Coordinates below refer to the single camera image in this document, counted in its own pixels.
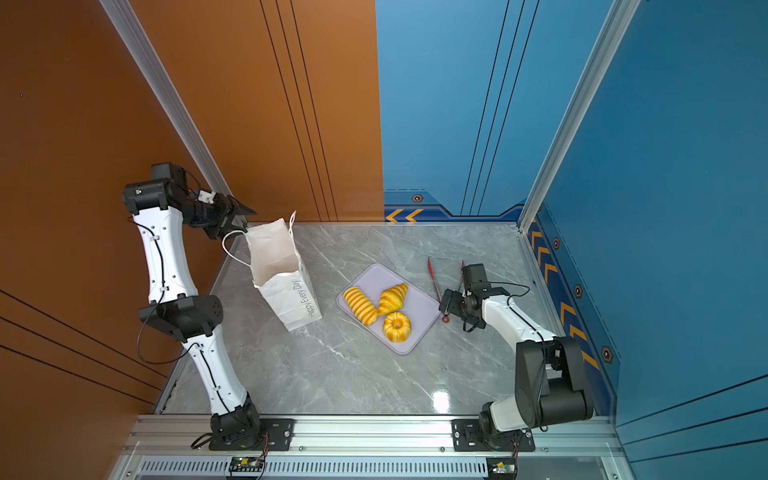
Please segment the red metal tongs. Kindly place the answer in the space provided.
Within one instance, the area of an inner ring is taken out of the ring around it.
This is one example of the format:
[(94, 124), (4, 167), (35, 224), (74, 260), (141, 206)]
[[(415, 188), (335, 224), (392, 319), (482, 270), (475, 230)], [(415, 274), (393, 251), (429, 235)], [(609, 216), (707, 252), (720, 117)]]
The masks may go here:
[[(432, 281), (432, 285), (433, 285), (433, 288), (434, 288), (434, 291), (435, 291), (436, 298), (437, 298), (438, 302), (441, 302), (442, 301), (441, 293), (442, 293), (443, 290), (438, 285), (436, 274), (435, 274), (435, 270), (434, 270), (434, 266), (433, 266), (433, 262), (432, 262), (432, 258), (429, 257), (429, 256), (427, 257), (427, 266), (428, 266), (428, 271), (429, 271), (429, 274), (430, 274), (430, 278), (431, 278), (431, 281)], [(461, 267), (463, 268), (464, 266), (465, 266), (465, 264), (462, 261)], [(462, 289), (462, 287), (463, 287), (463, 276), (461, 275), (461, 269), (460, 269), (459, 283), (458, 283), (457, 289), (460, 290), (460, 289)], [(449, 315), (448, 314), (444, 314), (442, 316), (442, 318), (441, 318), (441, 321), (444, 324), (449, 324), (450, 323)]]

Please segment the white printed paper bag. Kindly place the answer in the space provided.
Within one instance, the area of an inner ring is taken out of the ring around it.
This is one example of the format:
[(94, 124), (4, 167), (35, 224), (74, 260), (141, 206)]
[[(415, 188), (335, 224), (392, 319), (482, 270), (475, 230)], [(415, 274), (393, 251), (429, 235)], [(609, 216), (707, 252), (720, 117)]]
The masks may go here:
[[(289, 331), (322, 318), (309, 273), (295, 243), (296, 215), (268, 224), (234, 230), (222, 239), (223, 249), (234, 261), (249, 267), (254, 287)], [(247, 262), (225, 246), (229, 237), (241, 235), (249, 249)]]

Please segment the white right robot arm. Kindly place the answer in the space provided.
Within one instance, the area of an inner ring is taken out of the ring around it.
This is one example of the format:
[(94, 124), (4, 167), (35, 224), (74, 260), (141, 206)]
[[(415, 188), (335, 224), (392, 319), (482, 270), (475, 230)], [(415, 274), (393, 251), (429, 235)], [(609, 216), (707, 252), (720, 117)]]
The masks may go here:
[(521, 448), (534, 429), (586, 421), (594, 402), (578, 342), (535, 321), (502, 288), (447, 289), (443, 313), (472, 330), (490, 326), (514, 350), (514, 393), (485, 404), (478, 418), (479, 442), (491, 450)]

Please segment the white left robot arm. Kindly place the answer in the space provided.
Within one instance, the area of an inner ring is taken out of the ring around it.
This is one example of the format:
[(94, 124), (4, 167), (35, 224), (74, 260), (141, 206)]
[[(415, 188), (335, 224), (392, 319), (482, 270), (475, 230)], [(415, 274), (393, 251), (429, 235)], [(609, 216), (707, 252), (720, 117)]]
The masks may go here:
[(201, 228), (213, 240), (238, 230), (236, 217), (252, 209), (218, 193), (190, 194), (171, 178), (129, 184), (123, 202), (138, 228), (147, 261), (148, 304), (138, 312), (143, 327), (182, 345), (197, 367), (210, 403), (210, 431), (193, 447), (212, 451), (257, 450), (264, 433), (249, 393), (239, 381), (223, 341), (224, 308), (215, 295), (202, 295), (192, 280), (182, 229)]

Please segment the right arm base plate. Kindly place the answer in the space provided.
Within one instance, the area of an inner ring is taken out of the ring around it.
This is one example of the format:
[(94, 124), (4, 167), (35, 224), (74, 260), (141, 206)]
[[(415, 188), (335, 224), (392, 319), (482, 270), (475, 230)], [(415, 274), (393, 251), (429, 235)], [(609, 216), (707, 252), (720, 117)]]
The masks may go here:
[(528, 429), (501, 432), (479, 417), (451, 421), (454, 450), (457, 452), (491, 451), (531, 453), (536, 450)]

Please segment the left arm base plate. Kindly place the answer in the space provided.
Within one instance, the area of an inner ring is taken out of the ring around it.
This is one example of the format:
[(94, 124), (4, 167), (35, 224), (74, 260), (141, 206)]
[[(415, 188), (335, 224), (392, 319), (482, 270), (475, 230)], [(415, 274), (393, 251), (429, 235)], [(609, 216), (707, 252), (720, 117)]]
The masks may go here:
[(265, 417), (255, 427), (211, 426), (211, 451), (283, 452), (290, 449), (295, 427), (294, 418)]

